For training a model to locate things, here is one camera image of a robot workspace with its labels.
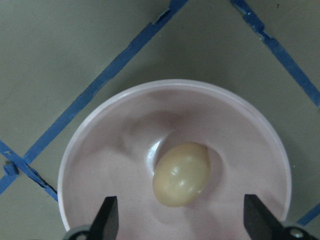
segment blue tape strip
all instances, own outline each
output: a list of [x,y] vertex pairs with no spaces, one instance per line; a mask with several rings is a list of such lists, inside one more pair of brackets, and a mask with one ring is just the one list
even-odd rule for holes
[[185,5],[188,0],[172,0],[169,8],[155,23],[149,23],[110,65],[84,90],[83,93],[59,116],[45,133],[30,147],[23,159],[32,161],[55,139],[71,120],[92,100],[96,93],[150,41],[150,39]]
[[0,194],[2,194],[19,175],[19,171],[14,163],[3,166],[4,176],[0,179]]
[[305,93],[320,108],[320,91],[309,80],[307,75],[300,69],[289,53],[281,44],[265,31],[265,25],[253,12],[244,0],[231,0],[232,4],[244,14],[243,19],[261,37],[264,44],[271,50],[273,55],[284,66],[295,81],[303,88]]
[[9,161],[19,168],[24,174],[35,181],[41,188],[43,188],[51,197],[58,201],[57,191],[50,186],[39,173],[26,164],[26,162],[18,156],[12,149],[10,149],[4,142],[0,140],[0,153]]
[[313,219],[315,219],[320,214],[320,203],[312,208],[310,211],[306,213],[302,218],[300,218],[297,223],[305,226],[310,223]]

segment egg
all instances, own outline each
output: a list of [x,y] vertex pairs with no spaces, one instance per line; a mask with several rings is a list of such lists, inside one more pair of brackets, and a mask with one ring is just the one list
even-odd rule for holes
[[154,195],[168,207],[187,205],[203,191],[210,170],[205,146],[195,142],[177,145],[160,158],[154,169]]

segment white bowl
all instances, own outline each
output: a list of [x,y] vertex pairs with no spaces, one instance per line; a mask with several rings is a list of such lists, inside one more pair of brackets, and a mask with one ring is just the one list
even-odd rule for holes
[[[208,147],[210,180],[189,205],[167,207],[153,194],[154,167],[184,142]],[[119,240],[248,239],[245,194],[286,218],[291,173],[281,140],[239,96],[182,79],[141,84],[101,104],[70,140],[58,177],[66,230],[92,224],[104,198],[117,196]]]

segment painter's tape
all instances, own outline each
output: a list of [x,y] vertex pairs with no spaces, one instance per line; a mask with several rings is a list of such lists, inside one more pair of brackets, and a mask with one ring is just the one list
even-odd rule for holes
[[288,73],[295,79],[300,87],[303,88],[314,104],[320,108],[320,91],[309,80],[307,75],[301,70],[282,45],[265,31],[265,25],[249,5],[244,0],[231,0],[231,2],[244,14],[243,19],[246,23],[260,36],[264,44],[271,50],[273,55],[284,66]]
[[155,23],[149,23],[110,65],[58,117],[45,133],[30,147],[23,159],[32,161],[55,139],[71,120],[92,100],[96,93],[150,41],[150,39],[185,5],[188,0],[172,0],[168,9]]
[[19,175],[19,171],[14,163],[3,166],[4,176],[0,179],[0,194],[2,194]]
[[313,219],[316,218],[320,214],[320,203],[316,205],[314,208],[312,208],[310,211],[306,213],[302,218],[300,218],[297,223],[301,224],[302,226],[307,225],[310,223]]
[[[39,173],[32,169],[26,164],[26,162],[18,156],[12,149],[10,149],[4,142],[0,140],[0,153],[6,157],[10,162],[12,162],[18,169],[20,169],[24,174],[26,174],[29,178],[35,181],[41,188],[43,188],[51,197],[53,197],[56,201],[58,201],[57,191],[50,186],[43,178],[39,175]],[[8,174],[13,173],[12,167],[7,168]]]

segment yellow egg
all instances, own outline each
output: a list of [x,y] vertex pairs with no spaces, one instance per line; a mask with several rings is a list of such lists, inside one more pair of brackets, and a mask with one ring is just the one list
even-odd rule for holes
[[194,200],[210,176],[211,163],[205,146],[187,142],[171,148],[154,170],[153,192],[160,203],[180,207]]

